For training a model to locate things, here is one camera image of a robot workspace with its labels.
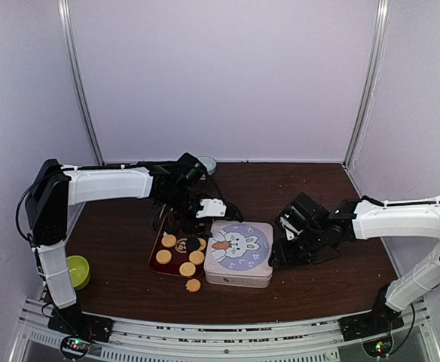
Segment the metal food tongs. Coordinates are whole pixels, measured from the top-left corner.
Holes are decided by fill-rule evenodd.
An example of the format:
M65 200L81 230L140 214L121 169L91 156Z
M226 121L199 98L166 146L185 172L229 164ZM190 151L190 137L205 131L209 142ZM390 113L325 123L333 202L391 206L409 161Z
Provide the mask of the metal food tongs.
M162 223L164 217L171 211L171 208L165 204L159 205L151 219L151 227L154 231L158 231L160 224Z

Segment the white divided cookie tin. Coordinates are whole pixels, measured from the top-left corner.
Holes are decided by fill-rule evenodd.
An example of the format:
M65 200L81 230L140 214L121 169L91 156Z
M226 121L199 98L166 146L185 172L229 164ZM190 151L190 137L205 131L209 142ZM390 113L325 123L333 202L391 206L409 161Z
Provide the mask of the white divided cookie tin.
M221 268L215 271L205 270L206 280L215 285L248 287L263 289L269 286L273 269L269 266L258 266L243 271Z

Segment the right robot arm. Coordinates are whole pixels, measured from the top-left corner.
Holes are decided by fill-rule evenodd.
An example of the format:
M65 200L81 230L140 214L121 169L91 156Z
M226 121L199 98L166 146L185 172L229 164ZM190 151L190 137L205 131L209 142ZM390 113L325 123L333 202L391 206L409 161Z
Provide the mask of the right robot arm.
M325 247L384 237L438 240L433 250L399 279L382 287L365 316L370 332L380 333L413 301L440 284L440 195L411 201L379 201L366 195L341 200L332 211L301 192L280 212L276 225L284 236L274 241L273 268L311 265Z

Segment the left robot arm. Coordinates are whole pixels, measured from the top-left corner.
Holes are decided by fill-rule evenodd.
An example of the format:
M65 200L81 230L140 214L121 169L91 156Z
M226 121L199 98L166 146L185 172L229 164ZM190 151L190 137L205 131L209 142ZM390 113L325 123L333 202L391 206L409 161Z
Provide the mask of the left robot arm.
M192 224L203 219L242 220L238 207L221 192L211 197L194 190L202 178L212 177L189 153L175 161L74 166L50 158L41 165L15 210L26 214L29 229L24 231L19 220L15 224L33 252L36 270L62 327L72 335L87 329L66 257L66 243L74 226L72 210L94 201L151 199Z

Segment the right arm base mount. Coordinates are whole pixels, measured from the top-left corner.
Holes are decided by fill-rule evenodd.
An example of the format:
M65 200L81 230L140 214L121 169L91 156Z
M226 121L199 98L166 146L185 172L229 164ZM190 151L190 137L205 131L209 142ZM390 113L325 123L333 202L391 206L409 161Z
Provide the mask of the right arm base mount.
M345 342L389 333L405 325L401 313L387 307L343 317L338 323Z

